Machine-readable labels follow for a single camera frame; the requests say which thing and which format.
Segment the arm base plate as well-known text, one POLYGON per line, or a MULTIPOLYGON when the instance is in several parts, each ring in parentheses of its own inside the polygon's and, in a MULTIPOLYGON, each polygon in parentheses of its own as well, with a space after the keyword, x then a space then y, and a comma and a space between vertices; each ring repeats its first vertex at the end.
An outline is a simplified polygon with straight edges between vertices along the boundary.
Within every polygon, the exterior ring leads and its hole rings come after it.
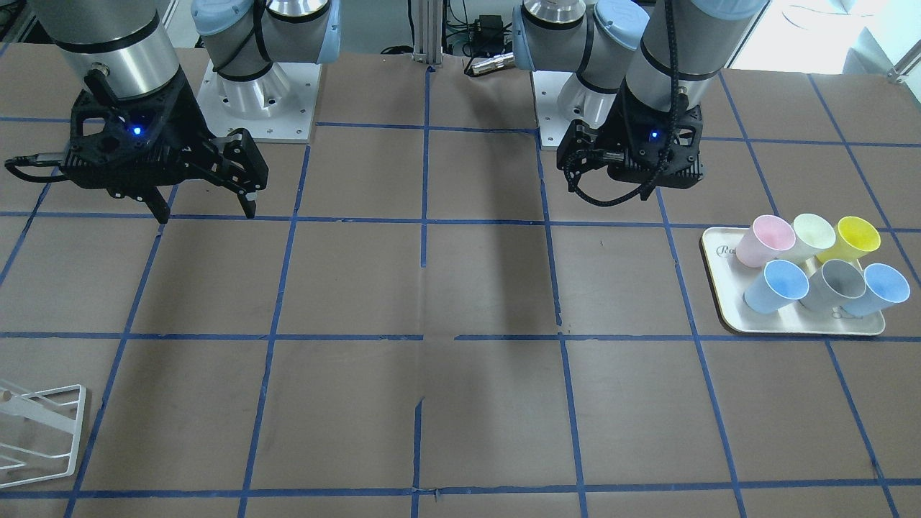
POLYGON ((639 122, 628 122, 624 135, 618 129, 603 129, 616 101, 621 99, 620 86, 626 68, 622 65, 589 66, 582 72, 535 70, 532 72, 534 106, 543 150, 557 150, 563 143, 572 121, 580 120, 599 132, 596 146, 601 150, 621 150, 627 147, 632 132, 640 129, 639 122))
POLYGON ((265 75, 248 81, 208 71, 196 99, 218 137, 246 128, 258 143, 306 144, 322 70, 319 63, 274 63, 265 75))

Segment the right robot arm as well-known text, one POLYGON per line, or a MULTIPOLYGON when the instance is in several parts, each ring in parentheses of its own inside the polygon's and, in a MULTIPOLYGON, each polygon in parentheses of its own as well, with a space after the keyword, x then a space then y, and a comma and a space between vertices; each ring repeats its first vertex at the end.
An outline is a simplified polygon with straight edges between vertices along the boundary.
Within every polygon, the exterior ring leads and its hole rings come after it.
MULTIPOLYGON (((159 188, 200 179, 233 191, 245 217, 255 217, 266 160, 249 129, 224 137, 210 130, 153 2, 33 1, 32 8, 83 89, 65 150, 10 158, 11 174, 131 198, 160 223, 171 211, 159 188)), ((338 1, 194 1, 191 16, 218 98, 239 120, 270 120, 292 107, 283 63, 332 63, 341 49, 338 1)))

